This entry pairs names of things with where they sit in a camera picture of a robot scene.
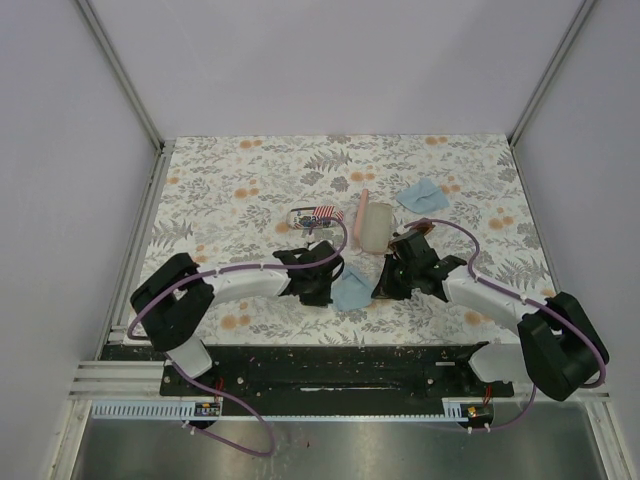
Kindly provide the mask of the flag pattern glasses case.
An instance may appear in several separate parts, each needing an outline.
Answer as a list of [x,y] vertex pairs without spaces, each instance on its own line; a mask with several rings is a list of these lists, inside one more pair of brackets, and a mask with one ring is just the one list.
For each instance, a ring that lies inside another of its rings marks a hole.
[[332,228],[344,219],[344,212],[334,205],[297,207],[286,215],[286,224],[292,229]]

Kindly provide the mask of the brown sunglasses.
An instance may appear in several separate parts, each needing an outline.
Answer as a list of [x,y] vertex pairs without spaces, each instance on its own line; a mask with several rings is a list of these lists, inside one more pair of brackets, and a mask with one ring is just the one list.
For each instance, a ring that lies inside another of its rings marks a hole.
[[412,226],[403,233],[394,232],[389,242],[389,248],[394,252],[409,248],[421,249],[423,245],[427,244],[425,236],[433,229],[432,223],[424,223]]

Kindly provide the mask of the pink glasses case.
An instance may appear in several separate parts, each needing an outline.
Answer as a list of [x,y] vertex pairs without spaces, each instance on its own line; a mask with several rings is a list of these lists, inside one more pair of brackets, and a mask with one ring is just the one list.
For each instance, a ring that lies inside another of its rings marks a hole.
[[392,222],[392,206],[371,202],[369,190],[363,189],[353,229],[356,245],[365,253],[384,254],[391,239]]

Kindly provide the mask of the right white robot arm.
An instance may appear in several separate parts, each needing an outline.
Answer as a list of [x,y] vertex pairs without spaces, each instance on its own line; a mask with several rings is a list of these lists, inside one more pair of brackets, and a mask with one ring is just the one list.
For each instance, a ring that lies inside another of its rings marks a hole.
[[606,379],[609,354],[580,302],[566,292],[528,296],[475,272],[472,261],[440,257],[429,245],[428,225],[414,226],[389,243],[375,299],[407,300],[419,291],[485,315],[518,337],[515,345],[486,344],[455,371],[469,396],[493,382],[530,381],[547,397],[564,401]]

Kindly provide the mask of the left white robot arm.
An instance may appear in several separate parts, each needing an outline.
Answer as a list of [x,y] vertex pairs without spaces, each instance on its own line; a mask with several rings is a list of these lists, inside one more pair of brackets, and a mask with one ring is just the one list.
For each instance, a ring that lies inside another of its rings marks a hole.
[[294,296],[306,306],[326,307],[332,283],[344,269],[340,252],[327,241],[281,250],[269,263],[239,263],[201,272],[187,253],[172,256],[130,297],[155,351],[168,357],[192,393],[205,395],[217,382],[213,359],[196,329],[209,308],[252,297]]

